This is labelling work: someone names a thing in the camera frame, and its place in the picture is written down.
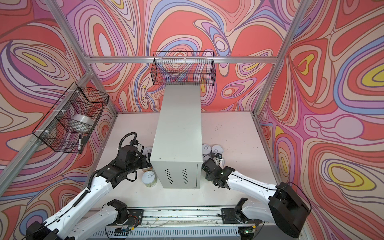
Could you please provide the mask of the green label can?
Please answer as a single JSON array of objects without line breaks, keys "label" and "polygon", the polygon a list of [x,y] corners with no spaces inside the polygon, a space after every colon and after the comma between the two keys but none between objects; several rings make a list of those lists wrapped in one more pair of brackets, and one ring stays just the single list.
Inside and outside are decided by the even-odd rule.
[{"label": "green label can", "polygon": [[157,184],[156,174],[153,171],[144,172],[142,182],[148,188],[154,187]]}]

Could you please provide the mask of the yellow label can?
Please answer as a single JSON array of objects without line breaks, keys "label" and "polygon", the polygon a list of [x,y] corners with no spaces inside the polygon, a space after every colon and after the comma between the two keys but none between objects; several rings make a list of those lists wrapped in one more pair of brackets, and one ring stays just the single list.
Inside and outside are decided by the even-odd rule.
[{"label": "yellow label can", "polygon": [[216,158],[216,159],[215,159],[215,164],[216,164],[217,166],[221,167],[221,168],[224,168],[224,166],[225,166],[225,160],[224,160],[224,159],[218,159],[218,158]]}]

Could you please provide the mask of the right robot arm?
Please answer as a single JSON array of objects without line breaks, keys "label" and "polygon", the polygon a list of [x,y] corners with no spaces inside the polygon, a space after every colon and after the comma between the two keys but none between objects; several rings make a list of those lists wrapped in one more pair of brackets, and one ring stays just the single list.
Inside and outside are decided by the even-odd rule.
[{"label": "right robot arm", "polygon": [[246,194],[233,208],[222,209],[224,224],[275,224],[291,238],[301,234],[311,208],[287,183],[267,184],[249,178],[231,167],[221,168],[213,159],[206,160],[202,169],[206,180],[218,188]]}]

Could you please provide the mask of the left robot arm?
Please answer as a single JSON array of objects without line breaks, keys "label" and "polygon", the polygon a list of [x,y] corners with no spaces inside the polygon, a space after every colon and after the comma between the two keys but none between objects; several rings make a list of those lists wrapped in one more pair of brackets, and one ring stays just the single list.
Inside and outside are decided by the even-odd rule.
[{"label": "left robot arm", "polygon": [[112,200],[96,214],[82,218],[104,196],[128,175],[151,166],[147,155],[135,146],[120,147],[117,157],[102,169],[95,171],[88,185],[65,207],[42,223],[33,222],[26,230],[27,240],[86,240],[99,229],[110,224],[134,228],[139,220],[131,216],[128,206]]}]

